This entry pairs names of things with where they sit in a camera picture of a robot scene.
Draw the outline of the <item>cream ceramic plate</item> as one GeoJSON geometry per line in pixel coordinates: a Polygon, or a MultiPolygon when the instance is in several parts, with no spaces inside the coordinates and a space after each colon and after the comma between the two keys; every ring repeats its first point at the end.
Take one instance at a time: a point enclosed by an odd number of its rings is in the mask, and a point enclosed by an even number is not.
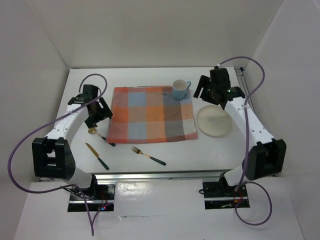
{"type": "Polygon", "coordinates": [[[231,116],[216,105],[202,107],[196,115],[196,123],[204,134],[211,137],[224,137],[232,130],[231,116]]]}

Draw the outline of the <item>light blue mug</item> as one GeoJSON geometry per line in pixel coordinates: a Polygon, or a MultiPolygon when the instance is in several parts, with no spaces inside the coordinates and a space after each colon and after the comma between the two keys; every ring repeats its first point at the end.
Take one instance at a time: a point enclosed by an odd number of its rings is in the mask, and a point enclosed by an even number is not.
{"type": "Polygon", "coordinates": [[[175,80],[172,84],[172,95],[174,99],[179,101],[182,100],[186,96],[190,86],[190,81],[184,81],[182,79],[175,80]]]}

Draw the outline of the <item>orange blue checkered cloth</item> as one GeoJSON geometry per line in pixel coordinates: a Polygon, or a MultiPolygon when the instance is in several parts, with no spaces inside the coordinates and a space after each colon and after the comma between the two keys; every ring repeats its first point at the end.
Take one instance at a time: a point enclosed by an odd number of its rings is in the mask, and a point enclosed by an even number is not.
{"type": "Polygon", "coordinates": [[[173,97],[171,86],[116,87],[106,141],[115,144],[169,143],[198,138],[192,97],[173,97]]]}

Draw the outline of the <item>gold fork green handle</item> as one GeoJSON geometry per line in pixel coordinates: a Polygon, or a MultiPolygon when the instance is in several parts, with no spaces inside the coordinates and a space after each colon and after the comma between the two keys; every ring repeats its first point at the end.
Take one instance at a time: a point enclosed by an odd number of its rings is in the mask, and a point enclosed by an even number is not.
{"type": "Polygon", "coordinates": [[[138,149],[138,148],[135,147],[135,146],[132,146],[132,147],[131,147],[131,150],[132,150],[133,152],[135,152],[136,154],[138,154],[138,155],[143,155],[143,156],[145,156],[145,157],[147,157],[147,158],[149,158],[149,159],[157,162],[158,164],[161,164],[161,165],[163,165],[163,166],[166,166],[166,165],[167,165],[164,161],[162,161],[162,160],[160,160],[160,159],[157,159],[157,158],[155,158],[155,157],[153,157],[153,156],[150,156],[150,155],[147,155],[147,154],[143,153],[140,149],[138,149]]]}

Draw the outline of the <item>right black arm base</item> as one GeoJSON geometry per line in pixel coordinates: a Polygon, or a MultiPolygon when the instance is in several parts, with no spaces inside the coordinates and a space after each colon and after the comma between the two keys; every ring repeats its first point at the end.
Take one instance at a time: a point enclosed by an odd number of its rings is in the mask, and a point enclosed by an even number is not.
{"type": "Polygon", "coordinates": [[[222,190],[217,181],[211,181],[203,182],[198,193],[204,197],[206,210],[234,209],[237,204],[239,208],[250,208],[246,187],[242,186],[237,192],[234,189],[235,187],[231,187],[231,189],[222,190]]]}

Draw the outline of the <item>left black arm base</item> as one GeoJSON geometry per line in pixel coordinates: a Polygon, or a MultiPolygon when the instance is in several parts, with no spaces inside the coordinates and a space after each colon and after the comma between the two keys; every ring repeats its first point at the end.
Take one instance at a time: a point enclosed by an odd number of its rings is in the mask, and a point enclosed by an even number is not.
{"type": "MultiPolygon", "coordinates": [[[[94,195],[85,195],[88,209],[90,212],[113,212],[115,203],[115,188],[114,183],[99,185],[97,192],[94,195]]],[[[85,201],[81,192],[75,187],[65,189],[69,192],[69,200],[67,211],[69,213],[86,212],[85,201]]]]}

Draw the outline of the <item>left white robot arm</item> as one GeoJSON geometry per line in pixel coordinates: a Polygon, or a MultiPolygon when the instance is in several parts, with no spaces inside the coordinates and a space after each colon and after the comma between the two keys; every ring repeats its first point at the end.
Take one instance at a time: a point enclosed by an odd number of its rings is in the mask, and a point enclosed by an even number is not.
{"type": "Polygon", "coordinates": [[[82,93],[67,103],[67,117],[59,120],[43,138],[32,142],[34,174],[39,178],[60,179],[81,188],[81,194],[88,200],[97,197],[99,187],[96,177],[76,167],[71,151],[71,142],[82,124],[89,129],[96,128],[100,121],[111,119],[113,114],[101,97],[93,103],[86,103],[98,97],[99,88],[85,84],[82,93]]]}

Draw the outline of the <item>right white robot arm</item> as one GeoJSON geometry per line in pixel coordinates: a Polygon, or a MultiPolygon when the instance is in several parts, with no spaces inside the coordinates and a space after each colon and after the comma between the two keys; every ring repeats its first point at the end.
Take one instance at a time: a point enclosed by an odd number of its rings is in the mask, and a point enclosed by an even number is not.
{"type": "Polygon", "coordinates": [[[226,68],[215,66],[210,76],[201,75],[193,96],[230,116],[246,140],[241,165],[219,176],[220,194],[230,196],[241,183],[282,171],[287,150],[285,141],[276,139],[262,125],[241,88],[231,85],[226,68]]]}

